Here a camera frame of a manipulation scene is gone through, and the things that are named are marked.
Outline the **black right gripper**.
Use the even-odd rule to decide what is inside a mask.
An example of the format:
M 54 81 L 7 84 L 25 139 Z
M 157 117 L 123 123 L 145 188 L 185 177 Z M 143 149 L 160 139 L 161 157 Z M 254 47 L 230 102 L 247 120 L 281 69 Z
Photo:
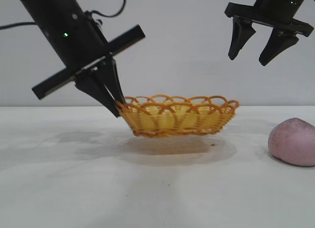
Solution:
M 266 66 L 281 52 L 295 45 L 299 41 L 297 34 L 310 36 L 314 27 L 294 19 L 303 2 L 304 0 L 256 0 L 252 6 L 230 2 L 224 12 L 227 17 L 233 17 L 229 58 L 234 60 L 256 33 L 252 23 L 273 27 L 259 56 L 262 66 Z

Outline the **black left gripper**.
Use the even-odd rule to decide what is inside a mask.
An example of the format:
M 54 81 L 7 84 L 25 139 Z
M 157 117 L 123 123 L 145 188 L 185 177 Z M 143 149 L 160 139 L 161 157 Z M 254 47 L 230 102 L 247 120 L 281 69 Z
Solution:
M 108 42 L 99 27 L 76 0 L 20 0 L 31 15 L 65 69 L 33 87 L 38 99 L 67 84 L 85 66 L 103 57 L 112 57 L 145 38 L 139 25 Z M 81 74 L 75 87 L 120 117 L 115 101 L 125 103 L 116 61 L 103 59 L 95 73 Z

